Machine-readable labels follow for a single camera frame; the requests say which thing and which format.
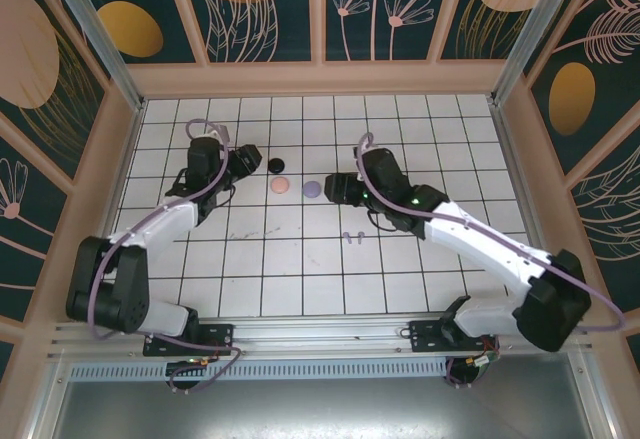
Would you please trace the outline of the grey metal sheet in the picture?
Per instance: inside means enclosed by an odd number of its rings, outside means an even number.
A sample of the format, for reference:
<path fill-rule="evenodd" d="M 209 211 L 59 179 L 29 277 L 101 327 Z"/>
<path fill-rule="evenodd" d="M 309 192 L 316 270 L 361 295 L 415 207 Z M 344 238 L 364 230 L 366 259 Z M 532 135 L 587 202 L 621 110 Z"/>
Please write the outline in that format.
<path fill-rule="evenodd" d="M 516 396 L 436 378 L 69 386 L 54 439 L 592 439 L 557 385 Z"/>

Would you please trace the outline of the aluminium mounting rail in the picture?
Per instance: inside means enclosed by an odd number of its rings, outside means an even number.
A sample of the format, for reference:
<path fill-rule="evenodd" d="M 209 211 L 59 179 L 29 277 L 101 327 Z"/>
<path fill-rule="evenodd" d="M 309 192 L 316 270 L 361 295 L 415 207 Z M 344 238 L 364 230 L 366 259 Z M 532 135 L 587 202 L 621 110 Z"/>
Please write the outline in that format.
<path fill-rule="evenodd" d="M 407 356 L 411 346 L 400 330 L 411 316 L 231 318 L 233 345 L 248 359 L 374 358 Z M 117 334 L 96 341 L 79 323 L 55 327 L 48 345 L 51 360 L 142 358 L 145 340 Z"/>

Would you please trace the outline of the aluminium corner post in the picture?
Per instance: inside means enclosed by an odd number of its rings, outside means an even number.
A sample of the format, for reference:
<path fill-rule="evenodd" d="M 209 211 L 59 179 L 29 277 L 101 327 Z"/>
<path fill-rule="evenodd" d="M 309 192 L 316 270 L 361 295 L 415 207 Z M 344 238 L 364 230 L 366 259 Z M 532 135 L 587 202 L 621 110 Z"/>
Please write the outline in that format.
<path fill-rule="evenodd" d="M 111 41 L 109 34 L 98 17 L 90 0 L 65 0 L 69 8 L 83 27 L 89 42 L 94 46 L 111 78 L 118 86 L 128 105 L 134 112 L 142 108 L 143 97 L 129 74 L 119 51 Z"/>
<path fill-rule="evenodd" d="M 488 96 L 489 106 L 492 109 L 499 109 L 508 99 L 536 47 L 551 28 L 551 23 L 558 15 L 564 1 L 536 1 Z"/>

